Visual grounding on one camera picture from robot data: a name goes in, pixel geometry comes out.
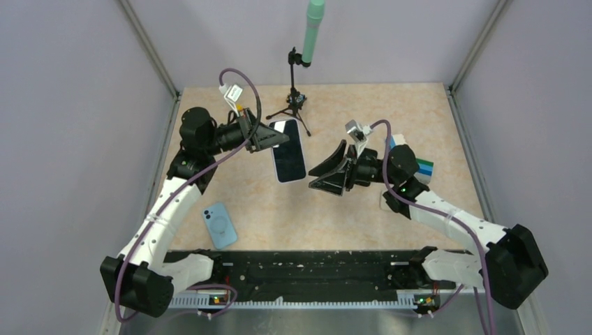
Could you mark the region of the light blue phone case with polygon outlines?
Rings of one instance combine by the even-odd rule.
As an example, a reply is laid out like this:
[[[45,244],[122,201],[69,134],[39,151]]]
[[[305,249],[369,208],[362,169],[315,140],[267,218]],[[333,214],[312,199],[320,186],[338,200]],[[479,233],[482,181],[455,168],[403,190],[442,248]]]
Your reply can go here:
[[[227,248],[238,240],[235,227],[222,202],[205,208],[202,211],[202,218],[215,249]]]

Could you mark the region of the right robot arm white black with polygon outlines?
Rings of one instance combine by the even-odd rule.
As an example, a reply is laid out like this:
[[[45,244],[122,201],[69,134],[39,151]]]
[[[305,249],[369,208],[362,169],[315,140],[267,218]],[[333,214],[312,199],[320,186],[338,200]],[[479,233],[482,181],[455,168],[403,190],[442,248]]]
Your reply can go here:
[[[501,306],[516,310],[549,275],[533,233],[478,218],[445,201],[415,176],[420,169],[405,142],[388,144],[386,158],[365,148],[357,152],[345,140],[309,171],[309,188],[341,196],[354,186],[380,183],[390,211],[424,224],[461,244],[465,253],[425,246],[412,260],[411,282],[427,288],[434,281],[486,289]]]

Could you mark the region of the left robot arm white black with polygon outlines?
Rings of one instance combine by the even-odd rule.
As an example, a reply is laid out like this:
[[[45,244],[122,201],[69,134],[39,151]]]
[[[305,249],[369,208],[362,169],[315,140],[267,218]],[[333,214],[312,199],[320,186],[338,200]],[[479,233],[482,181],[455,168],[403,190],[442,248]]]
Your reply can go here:
[[[241,149],[258,152],[290,139],[261,124],[248,108],[236,112],[229,124],[218,124],[207,109],[192,107],[182,115],[179,134],[179,151],[140,229],[116,257],[107,256],[100,265],[110,301],[153,318],[193,284],[212,289],[223,282],[224,270],[206,255],[165,262],[184,217],[205,193],[217,167]]]

